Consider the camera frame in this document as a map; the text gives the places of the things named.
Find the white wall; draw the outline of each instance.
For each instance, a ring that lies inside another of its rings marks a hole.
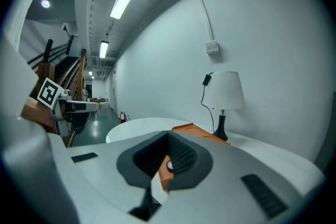
[[[69,40],[67,32],[59,27],[26,19],[20,36],[19,53],[26,61],[29,61],[45,51],[49,39],[54,41],[52,48],[67,44]],[[56,66],[64,58],[66,55],[58,57],[51,64]],[[41,61],[41,58],[31,63],[31,66],[38,61]]]
[[[112,73],[113,72],[110,71],[108,77],[105,80],[105,99],[109,99],[110,104],[111,104],[111,94],[113,93]]]
[[[73,37],[73,41],[72,41],[71,48],[69,51],[69,56],[79,57],[81,51],[82,51],[82,45],[80,43],[79,37]]]
[[[100,99],[105,98],[105,81],[99,79],[92,80],[92,97]]]
[[[247,108],[226,111],[226,130],[313,161],[336,89],[335,38],[319,0],[204,0],[221,49],[213,57],[199,0],[174,2],[143,21],[119,58],[118,110],[211,125],[203,79],[238,71]]]
[[[2,25],[5,38],[15,48],[16,52],[19,50],[22,27],[32,1],[33,0],[13,0]]]

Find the floor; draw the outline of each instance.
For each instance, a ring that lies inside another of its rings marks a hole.
[[[84,130],[75,136],[72,146],[106,143],[109,131],[120,124],[120,119],[110,108],[103,108],[91,115]]]

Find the stair railing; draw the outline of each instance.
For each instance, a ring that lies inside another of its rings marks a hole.
[[[34,70],[36,67],[38,67],[42,63],[51,63],[52,61],[54,61],[55,59],[57,59],[58,57],[64,54],[68,55],[73,39],[74,39],[74,36],[71,36],[68,43],[58,46],[56,48],[51,48],[53,44],[53,40],[49,39],[47,42],[45,51],[39,54],[38,56],[34,57],[33,59],[29,60],[27,64],[31,65],[32,63],[34,63],[31,66],[31,69]]]
[[[83,70],[86,65],[86,50],[82,50],[81,55],[64,72],[57,84],[64,89],[70,90],[71,97],[74,98],[77,90],[78,100],[82,100]]]

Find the orange component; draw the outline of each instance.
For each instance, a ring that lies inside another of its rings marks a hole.
[[[159,170],[159,177],[160,177],[160,181],[161,181],[161,185],[163,189],[168,189],[168,185],[169,182],[174,178],[174,174],[169,172],[169,170],[167,169],[167,162],[170,161],[169,156],[165,156]]]
[[[192,134],[192,135],[203,137],[203,138],[211,140],[211,141],[215,141],[215,142],[219,142],[219,143],[222,143],[222,144],[230,145],[230,143],[227,143],[224,140],[220,139],[219,137],[204,131],[200,127],[196,126],[194,123],[189,123],[189,124],[173,127],[172,131]]]
[[[183,132],[191,135],[200,136],[204,139],[208,139],[214,142],[230,145],[230,143],[225,142],[224,140],[218,138],[217,136],[204,131],[193,123],[180,125],[172,128],[172,131]],[[167,169],[167,162],[170,161],[169,156],[166,156],[161,164],[158,173],[163,189],[168,189],[169,182],[174,178],[174,174],[169,172]]]

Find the door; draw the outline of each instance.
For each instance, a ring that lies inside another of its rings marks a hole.
[[[91,98],[92,97],[92,85],[86,85],[85,89],[88,91],[87,98]]]
[[[116,71],[113,72],[113,110],[118,115],[118,108],[117,108],[117,75]]]

